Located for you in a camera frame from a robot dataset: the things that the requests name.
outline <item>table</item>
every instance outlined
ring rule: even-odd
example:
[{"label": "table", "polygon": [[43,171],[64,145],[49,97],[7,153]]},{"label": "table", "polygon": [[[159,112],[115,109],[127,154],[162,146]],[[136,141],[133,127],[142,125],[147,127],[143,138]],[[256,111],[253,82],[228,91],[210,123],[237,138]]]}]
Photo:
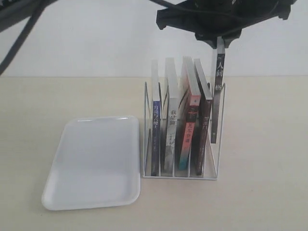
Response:
[{"label": "table", "polygon": [[46,210],[65,124],[132,115],[142,125],[145,80],[0,79],[1,231],[308,230],[307,77],[225,78],[218,181],[142,179],[128,206]]}]

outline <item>white wall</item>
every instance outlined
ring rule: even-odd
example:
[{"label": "white wall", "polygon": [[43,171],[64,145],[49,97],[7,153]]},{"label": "white wall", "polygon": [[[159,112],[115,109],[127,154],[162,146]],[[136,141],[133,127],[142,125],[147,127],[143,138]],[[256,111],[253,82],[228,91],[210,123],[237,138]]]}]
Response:
[{"label": "white wall", "polygon": [[[201,58],[209,74],[210,47],[193,33],[159,30],[160,8],[147,0],[59,0],[47,8],[4,75],[144,77],[151,59],[163,64],[175,57],[180,70],[183,55]],[[24,24],[0,33],[0,59]],[[227,50],[225,74],[308,75],[307,24],[308,2],[298,0],[288,21],[277,18],[245,29]]]}]

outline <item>white metal book rack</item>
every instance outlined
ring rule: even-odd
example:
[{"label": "white metal book rack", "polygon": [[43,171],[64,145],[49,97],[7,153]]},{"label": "white metal book rack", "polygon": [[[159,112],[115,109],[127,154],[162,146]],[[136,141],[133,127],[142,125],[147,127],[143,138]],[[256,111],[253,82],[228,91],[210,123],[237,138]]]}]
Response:
[{"label": "white metal book rack", "polygon": [[150,128],[150,108],[152,102],[150,102],[148,94],[148,85],[144,85],[144,131],[143,131],[143,151],[142,151],[142,176],[143,178],[155,178],[155,179],[183,179],[183,180],[217,180],[219,174],[220,152],[222,145],[222,133],[223,133],[223,121],[224,121],[224,109],[225,109],[225,97],[226,97],[226,84],[223,84],[221,89],[221,101],[219,125],[216,144],[210,143],[210,131],[211,131],[211,119],[209,122],[208,136],[205,145],[205,160],[203,163],[203,172],[201,176],[196,175],[195,164],[191,160],[192,149],[189,154],[188,166],[184,171],[178,170],[176,158],[173,162],[172,173],[165,173],[161,168],[161,162],[159,159],[159,173],[158,176],[151,176],[151,148],[149,148],[149,142],[151,142],[151,128]]}]

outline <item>black cable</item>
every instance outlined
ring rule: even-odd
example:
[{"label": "black cable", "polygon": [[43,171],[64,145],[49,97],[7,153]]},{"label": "black cable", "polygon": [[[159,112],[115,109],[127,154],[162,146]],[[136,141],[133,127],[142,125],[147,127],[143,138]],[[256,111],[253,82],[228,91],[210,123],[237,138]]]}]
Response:
[{"label": "black cable", "polygon": [[0,64],[0,76],[2,76],[3,72],[11,64],[12,60],[14,59],[16,54],[18,53],[18,51],[21,48],[21,46],[23,45],[23,43],[25,42],[26,38],[28,37],[31,30],[33,29],[34,25],[38,21],[39,17],[43,13],[46,6],[48,5],[49,1],[50,0],[41,0],[38,3],[38,6],[33,11],[33,14],[31,15],[31,17],[27,21],[27,24],[25,25],[25,27],[23,28],[23,30],[19,34],[18,38],[16,39],[15,43],[10,48],[7,55],[4,57],[3,61],[1,62],[1,64]]},{"label": "black cable", "polygon": [[189,13],[204,13],[204,14],[221,15],[221,16],[226,16],[226,17],[233,18],[233,19],[236,19],[236,20],[239,20],[239,21],[248,20],[248,19],[250,19],[250,20],[251,19],[262,20],[262,19],[266,18],[268,15],[272,14],[276,10],[277,6],[279,5],[279,0],[278,0],[269,13],[267,13],[264,16],[261,16],[261,17],[248,18],[248,17],[239,17],[239,16],[236,16],[236,15],[232,15],[232,14],[229,14],[229,13],[223,13],[223,12],[188,9],[188,8],[184,8],[184,7],[175,5],[175,4],[168,2],[168,1],[165,1],[165,0],[149,0],[149,1],[154,2],[158,5],[164,6],[166,8],[169,8],[169,9],[175,9],[175,10],[179,10],[179,11],[183,11],[183,12],[189,12]]}]

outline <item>book cover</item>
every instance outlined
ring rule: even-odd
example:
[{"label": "book cover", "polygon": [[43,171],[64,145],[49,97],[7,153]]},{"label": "book cover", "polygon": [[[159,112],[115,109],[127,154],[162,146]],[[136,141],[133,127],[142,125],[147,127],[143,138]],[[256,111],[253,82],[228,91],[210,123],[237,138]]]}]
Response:
[{"label": "book cover", "polygon": [[211,107],[213,102],[212,94],[209,90],[209,84],[206,81],[200,59],[194,61],[195,73],[201,93],[201,99],[199,104],[199,127],[194,139],[197,139],[194,161],[196,168],[196,175],[200,176],[203,173],[203,166],[205,161],[205,144],[208,136],[208,126],[211,114]]},{"label": "book cover", "polygon": [[175,139],[177,131],[179,90],[173,58],[166,59],[165,90],[163,99],[163,137],[162,166],[165,173],[172,174],[175,156]]},{"label": "book cover", "polygon": [[161,100],[160,100],[158,63],[152,62],[152,157],[151,157],[151,176],[159,175],[159,155],[160,155],[160,136],[161,136]]},{"label": "book cover", "polygon": [[194,72],[193,61],[190,57],[183,58],[182,75],[180,81],[180,96],[180,122],[179,132],[177,133],[177,143],[179,146],[180,154],[179,170],[185,170],[187,168],[194,125],[196,122],[199,102],[201,98]]},{"label": "book cover", "polygon": [[217,49],[214,50],[214,64],[215,66],[215,84],[213,86],[213,114],[212,114],[212,125],[211,125],[211,143],[217,142],[217,131],[218,131],[218,120],[219,120],[219,105],[220,95],[222,90],[222,79],[225,66],[225,44],[221,37],[217,39]]}]

